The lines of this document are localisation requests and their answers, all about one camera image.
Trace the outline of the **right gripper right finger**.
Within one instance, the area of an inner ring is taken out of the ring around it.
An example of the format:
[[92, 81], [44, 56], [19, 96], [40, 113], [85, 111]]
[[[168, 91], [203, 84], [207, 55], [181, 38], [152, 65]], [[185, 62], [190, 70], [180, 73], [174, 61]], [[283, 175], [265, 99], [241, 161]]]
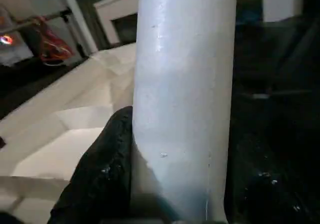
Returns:
[[320, 202], [290, 180], [265, 140], [230, 137], [224, 209], [230, 224], [318, 224]]

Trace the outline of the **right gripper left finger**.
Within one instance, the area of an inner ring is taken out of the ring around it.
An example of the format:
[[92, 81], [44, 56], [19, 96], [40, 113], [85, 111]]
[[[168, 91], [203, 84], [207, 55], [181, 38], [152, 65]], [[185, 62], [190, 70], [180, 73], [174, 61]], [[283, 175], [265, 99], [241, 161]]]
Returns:
[[133, 108], [116, 111], [82, 155], [50, 212], [51, 224], [99, 224], [127, 215], [131, 199]]

